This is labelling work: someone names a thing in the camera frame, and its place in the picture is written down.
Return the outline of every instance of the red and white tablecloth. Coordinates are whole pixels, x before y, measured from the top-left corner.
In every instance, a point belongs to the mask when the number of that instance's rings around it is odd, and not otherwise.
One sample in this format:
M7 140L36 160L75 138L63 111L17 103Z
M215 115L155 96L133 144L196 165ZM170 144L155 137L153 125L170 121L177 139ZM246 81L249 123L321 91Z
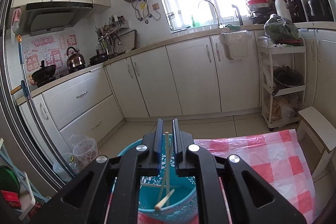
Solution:
M194 142L216 156L240 156L304 215L307 224L313 222L315 189L295 129ZM138 224L160 223L142 213L138 214ZM198 217L190 224L198 224Z

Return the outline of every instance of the wooden stool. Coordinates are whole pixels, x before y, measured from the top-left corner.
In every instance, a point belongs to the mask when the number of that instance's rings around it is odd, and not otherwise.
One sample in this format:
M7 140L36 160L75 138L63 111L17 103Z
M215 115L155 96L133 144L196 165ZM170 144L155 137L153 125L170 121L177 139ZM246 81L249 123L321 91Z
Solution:
M302 140L307 133L321 153L321 158L311 175L315 178L326 168L334 152L336 129L312 106L300 110L299 115L301 120L296 131L298 140Z

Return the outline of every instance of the silver screw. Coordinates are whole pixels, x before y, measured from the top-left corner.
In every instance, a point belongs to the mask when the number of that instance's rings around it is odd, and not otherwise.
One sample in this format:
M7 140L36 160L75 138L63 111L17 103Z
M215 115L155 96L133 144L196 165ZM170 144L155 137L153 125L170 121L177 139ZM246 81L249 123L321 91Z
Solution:
M200 149L200 147L197 144L191 144L188 146L188 149L192 152L197 152Z
M143 151L146 151L147 150L147 145L145 144L139 144L136 149L139 151L139 152L143 152Z
M237 155L231 155L231 156L229 157L229 161L234 162L234 163L237 163L237 162L240 161L240 158L239 158Z
M98 156L96 158L96 162L99 163L99 164L103 164L106 161L107 161L107 157L106 156Z

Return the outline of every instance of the range hood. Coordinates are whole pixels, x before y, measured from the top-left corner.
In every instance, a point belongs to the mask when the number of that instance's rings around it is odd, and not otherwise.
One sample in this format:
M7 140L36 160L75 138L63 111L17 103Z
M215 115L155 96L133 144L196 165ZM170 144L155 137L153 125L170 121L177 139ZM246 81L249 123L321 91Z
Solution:
M47 1L21 6L21 20L17 34L31 36L57 32L73 27L92 9L92 3Z

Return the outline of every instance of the green vegetable in plastic bag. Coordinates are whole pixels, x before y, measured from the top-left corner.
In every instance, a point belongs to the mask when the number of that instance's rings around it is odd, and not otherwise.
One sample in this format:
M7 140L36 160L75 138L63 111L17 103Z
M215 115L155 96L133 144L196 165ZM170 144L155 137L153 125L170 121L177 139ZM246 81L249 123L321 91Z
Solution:
M289 19L273 14L264 25L265 34L273 41L298 40L299 30Z

